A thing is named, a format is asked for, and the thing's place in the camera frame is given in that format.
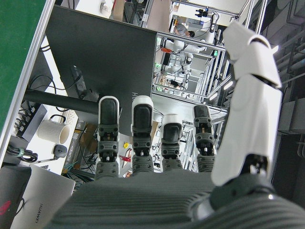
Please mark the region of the right robot dexterous hand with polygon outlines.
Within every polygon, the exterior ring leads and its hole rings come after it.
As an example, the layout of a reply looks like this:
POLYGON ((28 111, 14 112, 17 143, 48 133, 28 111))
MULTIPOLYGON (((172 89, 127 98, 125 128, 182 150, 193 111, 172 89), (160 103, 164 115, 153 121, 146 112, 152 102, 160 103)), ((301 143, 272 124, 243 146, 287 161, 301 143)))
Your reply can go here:
POLYGON ((153 169, 153 102, 132 103, 132 175, 119 177, 119 102, 99 101, 95 179, 55 213, 49 229, 302 229, 305 211, 278 196, 270 182, 282 100, 268 40, 232 22, 223 32, 235 89, 219 148, 206 105, 193 108, 198 171, 178 158, 182 122, 163 117, 162 172, 153 169))

